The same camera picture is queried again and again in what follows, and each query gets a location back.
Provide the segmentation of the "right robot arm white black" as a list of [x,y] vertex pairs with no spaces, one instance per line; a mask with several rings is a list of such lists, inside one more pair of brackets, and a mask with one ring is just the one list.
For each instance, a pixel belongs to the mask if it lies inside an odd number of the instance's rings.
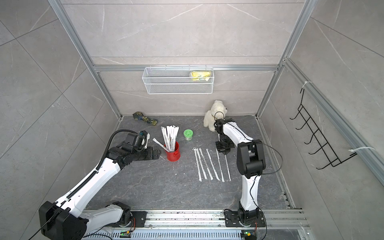
[[259,181],[266,168],[263,143],[248,136],[232,119],[216,120],[214,127],[237,148],[237,168],[242,175],[239,209],[228,217],[229,226],[265,227],[265,216],[257,201]]

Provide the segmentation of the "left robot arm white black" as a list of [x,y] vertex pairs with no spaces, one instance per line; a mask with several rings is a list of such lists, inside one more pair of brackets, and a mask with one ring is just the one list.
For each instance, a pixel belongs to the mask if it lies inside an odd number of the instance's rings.
[[161,150],[147,147],[142,151],[133,148],[113,147],[80,183],[54,203],[45,202],[39,209],[41,233],[51,240],[80,240],[92,231],[108,225],[134,224],[130,206],[114,202],[88,213],[84,209],[99,190],[125,166],[135,161],[157,160]]

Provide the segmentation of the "red cup container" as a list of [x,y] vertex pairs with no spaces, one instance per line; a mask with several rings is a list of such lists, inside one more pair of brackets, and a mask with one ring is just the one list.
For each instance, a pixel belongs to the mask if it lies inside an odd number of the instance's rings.
[[180,157],[181,157],[181,153],[180,153],[180,150],[179,150],[179,143],[178,142],[175,143],[175,151],[174,152],[167,152],[166,151],[166,154],[167,154],[167,159],[170,162],[178,161],[180,159]]

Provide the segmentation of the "bundle of white straws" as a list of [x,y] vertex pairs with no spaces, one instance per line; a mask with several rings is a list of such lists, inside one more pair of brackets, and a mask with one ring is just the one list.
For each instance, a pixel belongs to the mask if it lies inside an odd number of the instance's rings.
[[163,146],[163,144],[161,144],[156,138],[153,138],[153,141],[168,153],[173,153],[176,150],[176,139],[179,129],[180,128],[177,126],[161,127],[165,146]]

